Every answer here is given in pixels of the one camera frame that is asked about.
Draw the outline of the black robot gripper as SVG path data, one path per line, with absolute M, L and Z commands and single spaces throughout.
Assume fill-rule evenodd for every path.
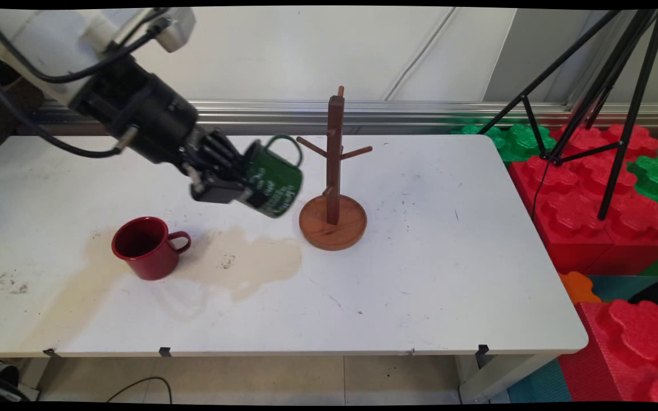
M 221 128 L 198 127 L 196 107 L 131 55 L 86 79 L 70 109 L 98 120 L 113 138 L 135 127 L 128 148 L 154 164 L 186 171 L 195 201 L 228 204 L 251 197 L 243 156 L 227 135 Z

